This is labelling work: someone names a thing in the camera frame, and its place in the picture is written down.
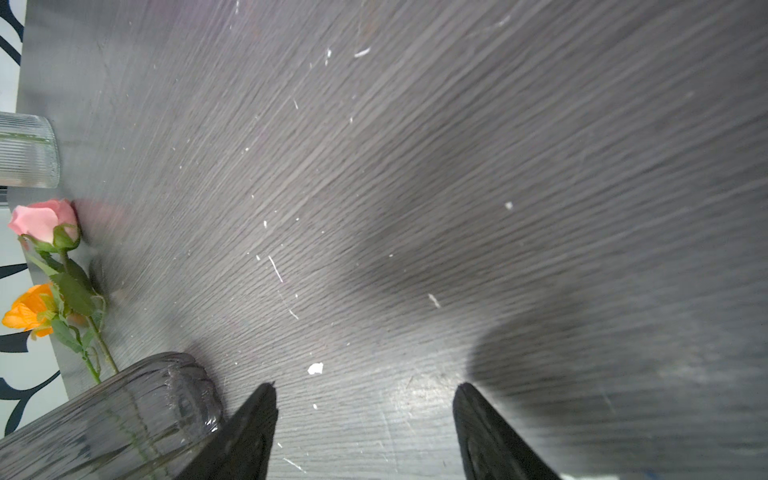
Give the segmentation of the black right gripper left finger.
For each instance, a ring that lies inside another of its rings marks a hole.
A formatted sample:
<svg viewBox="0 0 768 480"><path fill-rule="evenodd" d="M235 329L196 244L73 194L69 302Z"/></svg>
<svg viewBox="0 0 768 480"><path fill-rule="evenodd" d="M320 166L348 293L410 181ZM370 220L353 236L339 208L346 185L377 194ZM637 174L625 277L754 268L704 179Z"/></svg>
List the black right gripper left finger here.
<svg viewBox="0 0 768 480"><path fill-rule="evenodd" d="M266 479L278 415L276 388L262 383L176 479Z"/></svg>

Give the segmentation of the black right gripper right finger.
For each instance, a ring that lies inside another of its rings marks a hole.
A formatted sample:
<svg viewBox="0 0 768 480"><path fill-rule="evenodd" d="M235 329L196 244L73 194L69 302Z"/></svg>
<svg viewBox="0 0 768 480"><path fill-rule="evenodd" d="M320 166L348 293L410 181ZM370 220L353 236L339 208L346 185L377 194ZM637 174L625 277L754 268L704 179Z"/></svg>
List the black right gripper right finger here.
<svg viewBox="0 0 768 480"><path fill-rule="evenodd" d="M468 479L560 479L472 384L457 387L452 408Z"/></svg>

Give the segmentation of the smoky pink glass vase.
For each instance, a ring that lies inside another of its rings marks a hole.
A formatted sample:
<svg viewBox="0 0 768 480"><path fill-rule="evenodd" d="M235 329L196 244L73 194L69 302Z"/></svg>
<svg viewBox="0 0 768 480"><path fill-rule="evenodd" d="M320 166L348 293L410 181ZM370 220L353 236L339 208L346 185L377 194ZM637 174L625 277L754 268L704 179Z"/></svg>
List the smoky pink glass vase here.
<svg viewBox="0 0 768 480"><path fill-rule="evenodd" d="M187 353L147 357L4 438L4 479L174 479L224 422Z"/></svg>

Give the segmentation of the small pink artificial rose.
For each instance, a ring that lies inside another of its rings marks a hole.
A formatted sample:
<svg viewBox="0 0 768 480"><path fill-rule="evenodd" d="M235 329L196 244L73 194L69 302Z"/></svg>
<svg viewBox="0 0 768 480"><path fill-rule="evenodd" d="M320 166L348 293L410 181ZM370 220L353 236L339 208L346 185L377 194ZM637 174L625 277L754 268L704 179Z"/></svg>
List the small pink artificial rose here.
<svg viewBox="0 0 768 480"><path fill-rule="evenodd" d="M68 200L52 199L11 212L9 228L16 234L25 258L37 266L60 291L65 302L77 313L89 318L95 330L92 346L101 362L116 373L118 367L102 337L107 300L94 286L84 268L70 253L82 239L76 211Z"/></svg>

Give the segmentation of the clear ribbed glass vase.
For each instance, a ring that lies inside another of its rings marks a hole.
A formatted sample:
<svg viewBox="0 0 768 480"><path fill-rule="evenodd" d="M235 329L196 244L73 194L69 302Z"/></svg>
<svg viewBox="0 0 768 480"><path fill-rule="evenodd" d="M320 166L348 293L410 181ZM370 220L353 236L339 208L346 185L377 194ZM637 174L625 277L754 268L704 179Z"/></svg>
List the clear ribbed glass vase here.
<svg viewBox="0 0 768 480"><path fill-rule="evenodd" d="M51 123L42 116L1 113L1 185L57 188L61 162Z"/></svg>

